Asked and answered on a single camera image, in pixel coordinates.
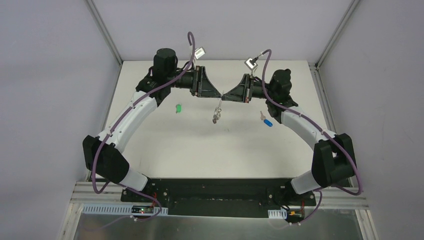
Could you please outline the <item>green tagged key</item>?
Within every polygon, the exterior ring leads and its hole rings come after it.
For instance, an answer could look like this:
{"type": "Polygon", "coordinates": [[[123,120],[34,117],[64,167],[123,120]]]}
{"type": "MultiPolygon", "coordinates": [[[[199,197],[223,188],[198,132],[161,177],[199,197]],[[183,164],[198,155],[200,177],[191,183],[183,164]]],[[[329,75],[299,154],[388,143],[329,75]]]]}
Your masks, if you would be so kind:
{"type": "Polygon", "coordinates": [[[179,103],[175,106],[175,113],[179,114],[181,112],[182,112],[182,104],[179,103]]]}

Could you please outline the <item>keyring with keys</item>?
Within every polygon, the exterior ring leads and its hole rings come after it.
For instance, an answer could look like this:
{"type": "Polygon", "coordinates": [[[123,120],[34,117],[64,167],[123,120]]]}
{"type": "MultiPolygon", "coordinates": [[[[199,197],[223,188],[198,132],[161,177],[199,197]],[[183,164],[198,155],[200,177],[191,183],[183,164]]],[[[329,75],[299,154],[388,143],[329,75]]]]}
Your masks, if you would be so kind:
{"type": "Polygon", "coordinates": [[[225,91],[223,90],[222,93],[221,93],[221,98],[219,100],[219,103],[218,103],[217,107],[214,109],[214,113],[213,113],[213,117],[212,117],[212,123],[213,124],[217,124],[218,121],[221,118],[222,102],[223,102],[222,97],[223,97],[224,93],[225,93],[225,91]]]}

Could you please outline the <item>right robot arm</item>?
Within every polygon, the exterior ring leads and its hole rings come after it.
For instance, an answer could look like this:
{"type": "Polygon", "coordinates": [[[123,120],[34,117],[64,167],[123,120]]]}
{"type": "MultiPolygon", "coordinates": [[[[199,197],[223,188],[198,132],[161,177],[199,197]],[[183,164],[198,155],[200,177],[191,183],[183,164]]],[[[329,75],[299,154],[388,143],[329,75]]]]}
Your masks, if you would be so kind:
{"type": "Polygon", "coordinates": [[[265,99],[270,117],[294,131],[312,149],[311,169],[293,178],[284,186],[284,200],[296,205],[304,194],[356,176],[353,141],[346,133],[324,130],[292,99],[291,71],[276,70],[269,83],[245,74],[240,83],[223,94],[223,101],[249,103],[251,99],[265,99]]]}

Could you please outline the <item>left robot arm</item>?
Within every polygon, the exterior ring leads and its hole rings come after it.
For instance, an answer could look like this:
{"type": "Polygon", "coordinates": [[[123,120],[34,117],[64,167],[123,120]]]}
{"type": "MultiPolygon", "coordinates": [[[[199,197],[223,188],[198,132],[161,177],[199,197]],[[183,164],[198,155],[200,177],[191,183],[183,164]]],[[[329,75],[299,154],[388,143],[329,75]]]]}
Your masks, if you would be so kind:
{"type": "Polygon", "coordinates": [[[94,175],[133,189],[140,202],[152,198],[153,189],[147,185],[146,175],[132,169],[123,152],[134,132],[170,94],[172,88],[188,89],[194,97],[221,98],[212,85],[204,66],[195,65],[205,55],[203,47],[191,50],[193,59],[178,67],[176,52],[159,49],[147,75],[138,83],[129,103],[119,116],[97,136],[87,135],[82,148],[85,166],[94,175]]]}

